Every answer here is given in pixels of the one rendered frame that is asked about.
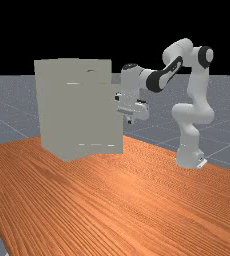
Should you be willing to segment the pale grey cabinet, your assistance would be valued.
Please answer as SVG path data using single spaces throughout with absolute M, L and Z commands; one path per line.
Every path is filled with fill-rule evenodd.
M 64 58 L 35 62 L 41 145 L 64 161 L 78 158 L 73 142 L 75 127 L 69 83 L 111 83 L 111 62 Z

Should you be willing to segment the pale grey cabinet door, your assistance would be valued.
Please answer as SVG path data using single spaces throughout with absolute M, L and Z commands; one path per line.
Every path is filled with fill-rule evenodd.
M 69 88 L 77 156 L 122 154 L 123 119 L 115 103 L 116 87 L 74 82 Z

